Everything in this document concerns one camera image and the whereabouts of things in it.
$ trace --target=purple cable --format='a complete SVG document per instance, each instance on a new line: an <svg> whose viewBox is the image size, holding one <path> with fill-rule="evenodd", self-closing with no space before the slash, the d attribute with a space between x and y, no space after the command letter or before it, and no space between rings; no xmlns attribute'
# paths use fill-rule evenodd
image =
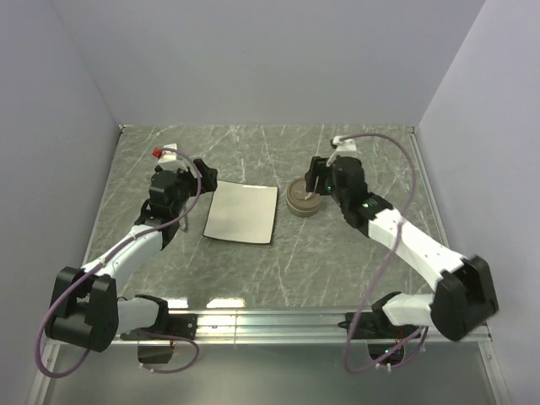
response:
<svg viewBox="0 0 540 405"><path fill-rule="evenodd" d="M402 216L405 216L405 213L408 211L408 209L411 207L411 204L413 203L414 194L416 192L416 186L417 186L417 178L416 173L414 171L414 163L411 159L411 156L408 154L407 150L395 139L392 137L389 137L388 135L384 135L382 133L362 133L362 134L354 134L354 135L346 135L344 137L340 137L340 140L346 141L348 139L358 139L358 138L381 138L385 139L386 141L389 141L396 145L399 150L402 151L403 155L405 156L405 159L407 160L410 168L411 168L411 177L413 178L413 184L411 186L411 194L407 201L405 202L405 205L403 206L403 209L401 211ZM362 300L360 301L359 308L356 310L353 316L353 320L351 321L351 325L348 329L347 333L347 341L345 343L345 354L343 356L343 363L345 365L345 370L347 370L349 373L360 373L362 371L366 371L373 365L376 365L380 363L382 360L387 359L390 357L394 352L399 350L404 344L410 342L412 339L414 339L421 331L422 328L418 328L416 331L411 333L409 336L405 337L400 343L395 345L393 348L390 348L387 353L384 353L382 356L378 357L375 360L371 360L367 365L359 368L353 368L349 363L349 355L351 353L351 339L353 338L354 331L356 330L356 327L358 326L358 322L360 319L360 316L362 315L362 311L366 307L366 303L370 296L373 294L373 291L375 290L376 285L381 281L382 276L384 275L385 271L388 269L388 266L390 265L390 261L392 260L394 254L397 251L397 248L399 247L399 244L402 241L402 231L403 231L403 224L404 224L404 218L399 221L399 224L397 224L397 237L396 242L394 243L394 246L388 253L388 255L385 257L384 262L379 267L379 270L377 271L377 274L373 277L373 279L370 281L370 284L368 285L368 288L364 294L364 297L362 297ZM420 351L420 348L422 347L422 344L424 344L425 338L427 337L428 328L425 328L424 335L422 336L422 339L420 339L420 343L418 344L418 347L415 349L413 354L411 354L407 358L407 362L410 361L418 352Z"/></svg>
<svg viewBox="0 0 540 405"><path fill-rule="evenodd" d="M143 230L141 232L138 232L137 234L135 234L133 237L131 238L127 238L125 240L123 240L122 242L120 242L119 244L117 244L112 250L111 252L105 257L105 260L103 260L103 262L100 262L98 263L94 268L92 268L91 270L89 270L88 272L86 272L79 280L77 280L75 283L73 283L72 285L70 285L62 294L60 294L60 296L57 298L56 301L54 301L51 305L51 307L49 308L49 310L46 312L45 316L43 317L43 320L41 321L41 324L40 324L40 327L38 329L38 334L37 334L37 339L35 340L35 346L34 346L34 361L35 361L35 365L37 366L38 370L43 373L43 375L46 375L47 377L50 377L50 378L62 378L62 377L65 377L67 375L70 375L72 374L76 369L78 369L78 367L84 362L84 360L86 359L86 356L88 356L88 353L89 353L89 349L86 349L83 353L83 355L81 356L81 358L78 360L78 362L70 369L66 370L66 371L62 371L62 372L59 372L59 373L56 373L56 372L53 372L53 371L50 371L46 368L46 366L43 364L43 361L41 359L42 357L42 352L41 352L41 339L43 338L43 333L45 331L45 328L46 328L46 324L47 322L49 321L49 319L51 319L52 315L54 314L54 311L57 310L58 306L79 286L81 285L82 283L84 283L85 280L87 280L89 277L93 276L94 274L96 274L101 268L103 268L103 266L108 263L114 256L116 256L118 254L119 251L121 251L124 247L126 247L127 245L129 245L130 243L132 243L133 241L135 241L136 239L140 238L141 236L144 236L146 234L149 234L150 232L155 232L157 230L162 230L163 228L166 228L178 221L180 221L182 218L184 218L194 207L195 207L195 204L197 204L197 202L199 201L199 197L201 196L201 188L202 188L202 183L201 183L201 174L199 173L199 170L197 169L197 167L195 166L195 162L193 162L193 160L187 156L185 153L181 152L180 150L176 150L176 149L172 149L172 148L162 148L161 151L167 151L167 152L173 152L173 153L176 153L178 155L180 155L182 158L184 158L185 160L187 160L187 162L190 164L190 166L195 170L195 175L197 176L197 193L195 195L195 198L193 200L193 204L190 205L189 208L187 208L186 210L184 210L177 218L175 219L172 219L171 221L169 222L166 222L165 224L162 224L162 225L159 225L159 226L156 226L152 229L146 229L146 230ZM194 346L196 346L196 349L197 349L197 352L196 352L196 355L193 359L193 361L191 361L187 367L191 366L195 360L197 359L198 357L198 347L197 347L197 344L195 342L192 342L190 341L189 343L193 344Z"/></svg>
<svg viewBox="0 0 540 405"><path fill-rule="evenodd" d="M144 331L143 329L138 329L140 332L142 333L145 333L147 335L149 335L150 337L152 338L158 338L158 339L166 339L166 340L176 340L176 341L180 341L180 342L188 342L189 344L191 344L194 348L195 348L195 355L193 356L193 359L190 360L189 363L187 363L186 365L183 365L182 367L179 367L178 369L173 369L173 370L161 370L161 369L155 369L153 367L150 367L149 365L147 364L142 364L142 367L148 371L151 371L153 373L156 373L156 374L174 374L174 373L179 373L180 371L183 371L183 370L186 370L186 369L189 369L192 365L195 364L195 362L197 361L197 358L199 357L199 353L200 353L200 348L199 348L199 345L196 344L194 341L192 341L191 339L188 339L186 337L179 337L179 336L172 336L172 335L162 335L160 333L152 333L152 332L146 332Z"/></svg>

